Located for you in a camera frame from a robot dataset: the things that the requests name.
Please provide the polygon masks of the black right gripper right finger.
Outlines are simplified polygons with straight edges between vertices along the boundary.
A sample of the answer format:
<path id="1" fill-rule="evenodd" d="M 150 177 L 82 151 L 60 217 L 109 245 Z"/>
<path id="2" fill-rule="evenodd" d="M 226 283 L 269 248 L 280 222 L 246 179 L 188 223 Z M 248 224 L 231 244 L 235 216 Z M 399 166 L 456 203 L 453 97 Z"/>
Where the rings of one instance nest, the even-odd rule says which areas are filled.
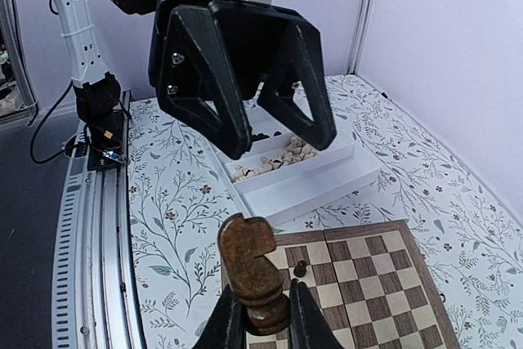
<path id="1" fill-rule="evenodd" d="M 289 348 L 343 349 L 305 283 L 298 279 L 291 281 L 289 301 Z"/>

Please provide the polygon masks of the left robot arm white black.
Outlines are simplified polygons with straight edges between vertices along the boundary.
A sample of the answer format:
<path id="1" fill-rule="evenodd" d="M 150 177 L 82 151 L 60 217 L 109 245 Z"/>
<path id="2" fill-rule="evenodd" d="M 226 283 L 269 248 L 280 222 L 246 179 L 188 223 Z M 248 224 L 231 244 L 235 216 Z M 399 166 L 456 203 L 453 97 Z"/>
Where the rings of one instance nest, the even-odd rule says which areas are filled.
<path id="1" fill-rule="evenodd" d="M 120 86 L 98 49 L 90 0 L 51 0 L 72 58 L 79 118 L 100 150 L 117 148 Z M 129 15 L 154 15 L 148 75 L 159 108 L 231 159 L 251 149 L 244 102 L 317 150 L 337 131 L 324 81 L 320 32 L 272 0 L 111 0 Z"/>

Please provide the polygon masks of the white plastic compartment tray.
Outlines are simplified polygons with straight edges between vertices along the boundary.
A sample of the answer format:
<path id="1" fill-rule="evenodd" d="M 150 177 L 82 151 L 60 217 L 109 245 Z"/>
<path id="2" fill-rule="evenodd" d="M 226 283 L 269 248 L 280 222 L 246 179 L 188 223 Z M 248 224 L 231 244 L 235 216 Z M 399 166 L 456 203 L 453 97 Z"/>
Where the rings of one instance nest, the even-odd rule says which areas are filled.
<path id="1" fill-rule="evenodd" d="M 276 159 L 286 153 L 294 133 L 264 109 L 247 109 L 255 134 L 267 139 L 255 141 L 251 150 L 233 160 L 210 145 L 216 172 L 230 192 L 237 209 L 246 217 L 264 217 L 272 226 L 300 217 L 359 190 L 378 177 L 381 164 L 358 145 L 337 121 L 337 136 L 328 149 L 299 163 L 264 174 L 250 174 L 235 180 L 239 168 L 248 172 L 262 166 L 262 158 Z"/>

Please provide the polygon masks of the dark knight chess piece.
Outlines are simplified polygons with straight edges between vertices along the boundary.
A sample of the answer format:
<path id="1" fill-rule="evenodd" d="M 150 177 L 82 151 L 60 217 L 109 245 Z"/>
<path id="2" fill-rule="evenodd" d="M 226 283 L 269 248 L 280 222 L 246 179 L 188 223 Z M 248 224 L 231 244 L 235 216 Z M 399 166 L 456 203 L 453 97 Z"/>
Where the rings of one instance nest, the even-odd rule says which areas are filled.
<path id="1" fill-rule="evenodd" d="M 217 243 L 229 286 L 246 311 L 246 330 L 266 336 L 286 329 L 290 301 L 279 269 L 266 256 L 276 250 L 268 221 L 236 213 L 222 224 Z"/>

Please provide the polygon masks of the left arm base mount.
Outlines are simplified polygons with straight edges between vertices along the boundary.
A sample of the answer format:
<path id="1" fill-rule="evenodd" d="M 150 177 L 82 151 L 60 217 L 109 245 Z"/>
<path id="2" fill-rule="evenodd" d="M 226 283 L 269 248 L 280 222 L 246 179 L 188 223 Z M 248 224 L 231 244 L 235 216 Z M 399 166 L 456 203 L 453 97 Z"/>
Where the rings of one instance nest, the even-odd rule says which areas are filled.
<path id="1" fill-rule="evenodd" d="M 77 115 L 83 122 L 80 152 L 87 154 L 87 169 L 99 172 L 125 164 L 124 126 L 130 114 L 120 100 L 119 90 L 74 87 L 74 94 Z"/>

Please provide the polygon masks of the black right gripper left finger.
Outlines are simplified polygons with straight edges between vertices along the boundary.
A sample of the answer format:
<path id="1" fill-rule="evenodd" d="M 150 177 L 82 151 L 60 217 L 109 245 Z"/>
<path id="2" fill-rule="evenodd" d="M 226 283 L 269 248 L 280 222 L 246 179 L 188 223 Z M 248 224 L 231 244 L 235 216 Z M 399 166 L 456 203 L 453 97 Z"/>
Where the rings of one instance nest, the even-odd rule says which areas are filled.
<path id="1" fill-rule="evenodd" d="M 244 349 L 246 311 L 227 284 L 199 336 L 194 349 Z"/>

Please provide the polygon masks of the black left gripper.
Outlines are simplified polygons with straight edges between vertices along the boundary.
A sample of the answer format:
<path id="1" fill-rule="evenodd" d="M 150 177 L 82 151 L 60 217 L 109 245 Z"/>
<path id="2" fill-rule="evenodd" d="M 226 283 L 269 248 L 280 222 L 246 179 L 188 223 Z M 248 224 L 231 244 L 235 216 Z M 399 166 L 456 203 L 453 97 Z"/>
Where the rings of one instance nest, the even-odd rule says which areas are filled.
<path id="1" fill-rule="evenodd" d="M 287 26 L 301 18 L 259 2 L 157 0 L 148 77 L 160 109 L 239 159 L 252 145 L 242 98 L 252 99 L 266 79 L 257 104 L 316 150 L 326 150 L 337 129 L 320 32 L 307 24 Z"/>

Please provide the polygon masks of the wooden chess board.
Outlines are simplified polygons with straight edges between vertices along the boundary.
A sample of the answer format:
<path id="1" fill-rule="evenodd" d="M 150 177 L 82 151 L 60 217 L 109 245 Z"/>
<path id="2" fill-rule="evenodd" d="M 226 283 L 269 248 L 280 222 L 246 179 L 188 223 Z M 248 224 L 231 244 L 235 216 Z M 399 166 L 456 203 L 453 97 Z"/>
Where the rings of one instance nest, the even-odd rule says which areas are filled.
<path id="1" fill-rule="evenodd" d="M 458 339 L 405 221 L 277 235 L 268 254 L 284 292 L 303 271 L 344 348 L 457 348 Z"/>

